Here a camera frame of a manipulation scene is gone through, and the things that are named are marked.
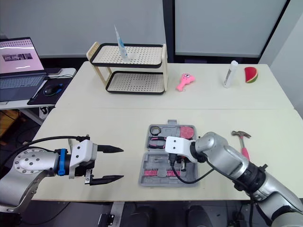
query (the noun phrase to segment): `computer mouse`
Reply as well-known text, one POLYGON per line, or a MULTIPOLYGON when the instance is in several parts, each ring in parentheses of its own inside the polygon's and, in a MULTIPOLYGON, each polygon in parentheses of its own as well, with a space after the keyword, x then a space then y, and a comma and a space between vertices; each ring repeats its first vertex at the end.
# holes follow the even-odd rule
POLYGON ((62 91, 63 84, 51 84, 45 87, 43 94, 45 96, 53 96, 62 91))

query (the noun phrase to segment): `pink handle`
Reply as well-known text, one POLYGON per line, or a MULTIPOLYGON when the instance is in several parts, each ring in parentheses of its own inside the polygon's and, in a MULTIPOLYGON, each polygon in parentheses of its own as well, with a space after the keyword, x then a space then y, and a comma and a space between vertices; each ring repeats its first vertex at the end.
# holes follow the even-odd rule
POLYGON ((181 83, 179 83, 179 85, 177 86, 177 90, 178 91, 182 91, 183 90, 183 87, 185 86, 185 82, 184 81, 182 81, 181 83))
POLYGON ((250 160, 250 156, 246 148, 242 148, 242 154, 248 159, 248 161, 250 160))

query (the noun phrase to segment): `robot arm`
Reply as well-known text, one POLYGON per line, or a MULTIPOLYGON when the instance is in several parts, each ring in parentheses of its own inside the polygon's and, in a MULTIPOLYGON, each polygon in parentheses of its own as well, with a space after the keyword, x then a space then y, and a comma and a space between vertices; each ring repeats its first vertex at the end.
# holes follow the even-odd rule
POLYGON ((268 225, 303 226, 303 204, 300 199, 277 179, 257 167, 228 145, 225 138, 208 132, 197 141, 167 137, 165 151, 187 157, 191 162, 207 162, 219 173, 244 190, 258 204, 258 211, 268 225))
POLYGON ((29 148, 14 159, 11 170, 0 180, 0 212, 20 213, 26 209, 36 193, 41 180, 47 176, 85 176, 85 184, 98 185, 116 181, 122 175, 103 176, 94 179, 92 169, 97 152, 115 153, 123 151, 112 146, 97 145, 84 140, 74 146, 71 154, 67 149, 48 152, 29 148))

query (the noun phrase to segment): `white cylinder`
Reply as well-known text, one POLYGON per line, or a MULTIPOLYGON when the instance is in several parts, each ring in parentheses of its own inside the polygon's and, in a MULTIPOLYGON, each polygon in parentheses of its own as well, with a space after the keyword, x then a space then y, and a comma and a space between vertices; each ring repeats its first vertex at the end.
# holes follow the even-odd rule
POLYGON ((223 86, 225 88, 229 88, 231 86, 237 67, 238 67, 238 63, 236 61, 232 61, 224 81, 223 86))

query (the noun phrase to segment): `white table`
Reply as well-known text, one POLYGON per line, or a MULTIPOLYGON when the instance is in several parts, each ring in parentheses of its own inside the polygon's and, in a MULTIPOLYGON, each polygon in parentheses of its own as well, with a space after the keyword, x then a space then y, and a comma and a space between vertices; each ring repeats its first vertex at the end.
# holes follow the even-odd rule
MULTIPOLYGON (((245 144, 253 163, 268 164, 267 171, 303 197, 302 138, 303 120, 296 110, 174 110, 55 108, 51 111, 35 139, 60 135, 86 135, 97 144, 124 149, 115 154, 98 153, 93 169, 96 178, 104 175, 125 175, 106 185, 84 185, 84 177, 69 180, 46 177, 34 196, 36 200, 60 201, 167 201, 167 200, 244 200, 243 192, 217 172, 212 172, 193 188, 148 188, 138 184, 139 171, 150 124, 165 124, 177 119, 179 124, 192 124, 198 135, 214 131, 240 150, 239 138, 232 130, 243 130, 252 137, 245 144)), ((39 144, 55 149, 69 147, 67 140, 39 144)), ((208 171, 199 164, 199 175, 208 171)))
MULTIPOLYGON (((49 75, 49 77, 59 77, 64 78, 64 75, 67 76, 74 76, 76 74, 76 70, 74 68, 64 68, 58 75, 49 75)), ((17 101, 9 101, 4 105, 0 105, 0 110, 12 110, 12 109, 19 109, 22 113, 24 113, 26 116, 31 118, 33 121, 36 123, 42 125, 43 120, 37 116, 35 113, 29 110, 29 108, 35 108, 35 107, 45 107, 45 106, 54 106, 54 104, 43 104, 43 105, 28 105, 27 103, 29 102, 29 99, 26 100, 17 100, 17 101)))
MULTIPOLYGON (((229 89, 223 87, 228 64, 168 64, 168 91, 163 95, 112 94, 105 90, 91 64, 85 62, 56 107, 77 108, 148 108, 148 109, 293 109, 276 78, 265 64, 238 66, 229 89), (258 69, 256 82, 245 83, 244 68, 258 69), (184 92, 175 88, 182 73, 191 73, 196 81, 184 92)), ((126 68, 119 70, 144 70, 126 68)))

